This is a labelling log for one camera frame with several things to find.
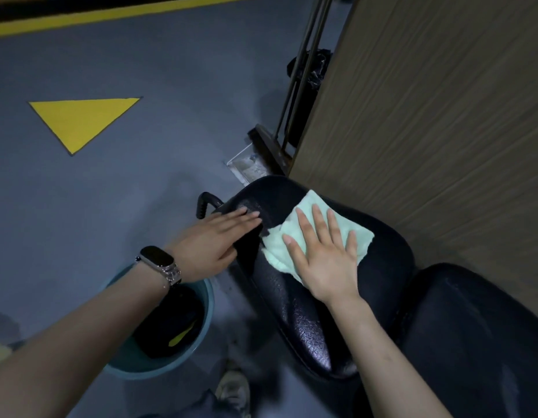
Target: pants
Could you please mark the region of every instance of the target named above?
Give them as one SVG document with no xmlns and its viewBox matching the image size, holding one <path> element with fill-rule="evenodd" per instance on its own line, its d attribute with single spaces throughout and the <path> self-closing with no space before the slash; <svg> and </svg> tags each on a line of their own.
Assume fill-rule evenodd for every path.
<svg viewBox="0 0 538 418">
<path fill-rule="evenodd" d="M 161 416 L 145 415 L 141 418 L 161 418 Z M 208 390 L 193 405 L 162 418 L 240 418 L 240 414 L 228 403 L 219 401 L 213 392 Z"/>
</svg>

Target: hand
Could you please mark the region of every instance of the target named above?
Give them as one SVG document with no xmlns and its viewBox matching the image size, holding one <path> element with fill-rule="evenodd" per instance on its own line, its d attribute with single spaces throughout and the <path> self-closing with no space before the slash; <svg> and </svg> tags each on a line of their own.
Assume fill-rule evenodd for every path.
<svg viewBox="0 0 538 418">
<path fill-rule="evenodd" d="M 232 246 L 239 238 L 261 224 L 259 211 L 242 207 L 231 213 L 211 214 L 185 230 L 166 248 L 182 272 L 184 282 L 214 276 L 236 259 Z"/>
<path fill-rule="evenodd" d="M 327 227 L 319 207 L 313 205 L 312 209 L 317 234 L 302 210 L 296 208 L 306 240 L 306 254 L 292 237 L 282 237 L 298 274 L 312 295 L 327 306 L 348 296 L 359 298 L 356 233 L 348 234 L 345 248 L 333 210 L 327 211 Z"/>
</svg>

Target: black trash bag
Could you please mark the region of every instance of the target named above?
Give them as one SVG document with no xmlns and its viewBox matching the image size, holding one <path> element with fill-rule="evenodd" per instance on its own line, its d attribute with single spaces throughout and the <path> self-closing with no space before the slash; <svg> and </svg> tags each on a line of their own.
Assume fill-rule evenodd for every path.
<svg viewBox="0 0 538 418">
<path fill-rule="evenodd" d="M 303 70 L 306 67 L 308 55 L 309 51 L 306 51 L 306 54 L 303 56 L 302 64 L 300 65 L 300 67 L 298 68 L 298 72 L 296 73 L 297 85 L 294 88 L 291 106 L 293 106 L 296 101 L 300 79 Z M 302 136 L 303 130 L 306 127 L 309 113 L 314 106 L 317 92 L 319 92 L 319 88 L 321 87 L 321 83 L 323 82 L 323 78 L 325 77 L 325 73 L 327 73 L 327 68 L 329 67 L 329 63 L 331 62 L 332 55 L 333 53 L 331 53 L 331 51 L 328 49 L 318 49 L 315 53 L 314 61 L 312 62 L 309 70 L 307 85 L 302 93 L 302 97 L 300 98 L 300 103 L 296 111 L 296 118 L 294 119 L 294 123 L 292 124 L 292 127 L 288 132 L 288 143 L 294 148 L 298 147 L 298 142 L 300 142 L 300 137 Z M 294 57 L 292 61 L 286 66 L 286 73 L 288 77 L 292 77 L 292 70 L 294 69 L 295 63 L 296 58 Z M 288 118 L 286 119 L 286 129 L 288 128 L 288 123 L 290 122 L 291 113 L 292 107 L 288 111 Z"/>
<path fill-rule="evenodd" d="M 194 342 L 203 326 L 203 315 L 203 304 L 195 291 L 176 285 L 133 332 L 133 338 L 149 358 L 169 357 Z"/>
</svg>

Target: smartwatch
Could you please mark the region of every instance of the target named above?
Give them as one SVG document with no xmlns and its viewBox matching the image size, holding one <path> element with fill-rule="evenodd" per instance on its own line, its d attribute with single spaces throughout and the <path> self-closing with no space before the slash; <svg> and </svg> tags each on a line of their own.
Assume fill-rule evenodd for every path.
<svg viewBox="0 0 538 418">
<path fill-rule="evenodd" d="M 153 270 L 165 276 L 170 286 L 182 281 L 180 268 L 174 262 L 174 258 L 157 246 L 146 246 L 135 257 L 136 262 L 143 262 Z"/>
</svg>

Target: shoe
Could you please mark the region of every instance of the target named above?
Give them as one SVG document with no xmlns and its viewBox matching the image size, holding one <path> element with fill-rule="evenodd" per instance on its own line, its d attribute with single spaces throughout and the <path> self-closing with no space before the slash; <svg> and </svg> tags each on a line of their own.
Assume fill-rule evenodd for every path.
<svg viewBox="0 0 538 418">
<path fill-rule="evenodd" d="M 226 371 L 220 379 L 215 396 L 219 401 L 226 402 L 236 409 L 242 418 L 251 418 L 249 382 L 234 362 L 227 362 Z"/>
</svg>

